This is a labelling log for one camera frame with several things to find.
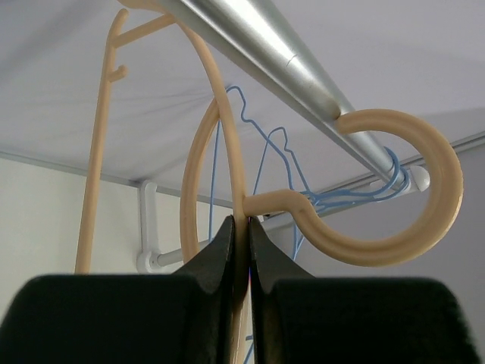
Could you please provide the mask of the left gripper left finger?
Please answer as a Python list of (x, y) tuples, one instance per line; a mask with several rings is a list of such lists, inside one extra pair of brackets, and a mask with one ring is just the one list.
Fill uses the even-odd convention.
[(227, 363), (235, 222), (169, 275), (42, 275), (1, 324), (3, 363)]

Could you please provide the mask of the beige plastic hanger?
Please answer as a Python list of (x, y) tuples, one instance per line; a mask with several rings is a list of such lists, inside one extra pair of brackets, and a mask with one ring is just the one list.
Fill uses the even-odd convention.
[[(74, 269), (79, 275), (90, 270), (111, 86), (127, 75), (124, 66), (115, 64), (116, 51), (168, 25), (178, 25), (170, 15), (132, 8), (132, 2), (135, 1), (123, 2), (108, 32), (105, 45)], [(278, 190), (256, 196), (248, 196), (246, 193), (247, 201), (243, 211), (249, 214), (249, 218), (271, 212), (288, 212), (313, 246), (334, 259), (352, 265), (392, 265), (427, 252), (448, 232), (462, 204), (463, 174), (459, 160), (446, 138), (425, 121), (394, 110), (351, 109), (349, 114), (336, 120), (336, 128), (347, 137), (370, 130), (391, 133), (406, 140), (421, 153), (430, 174), (430, 195), (425, 210), (412, 226), (383, 240), (352, 239), (331, 230), (318, 217), (310, 201), (292, 190)], [(244, 252), (237, 250), (235, 242), (236, 272), (232, 295), (235, 307), (230, 324), (231, 363), (242, 362), (245, 349), (248, 248), (247, 239)]]

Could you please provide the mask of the metal clothes rack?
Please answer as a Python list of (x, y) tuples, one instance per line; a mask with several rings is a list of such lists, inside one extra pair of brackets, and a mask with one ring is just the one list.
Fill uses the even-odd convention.
[(223, 128), (236, 219), (236, 248), (246, 250), (249, 214), (243, 158), (221, 72), (211, 53), (217, 49), (247, 74), (328, 135), (391, 187), (406, 186), (397, 162), (369, 133), (344, 136), (336, 120), (351, 111), (346, 98), (318, 60), (269, 1), (135, 1), (142, 8), (170, 15), (194, 46), (211, 84), (214, 101), (196, 132), (183, 175), (180, 198), (180, 242), (183, 258), (199, 252), (196, 193), (205, 150), (217, 124)]

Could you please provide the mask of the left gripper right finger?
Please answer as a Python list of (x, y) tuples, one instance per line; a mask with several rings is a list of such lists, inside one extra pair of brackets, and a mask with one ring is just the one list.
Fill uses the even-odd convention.
[(257, 363), (478, 363), (457, 299), (428, 278), (316, 278), (249, 222)]

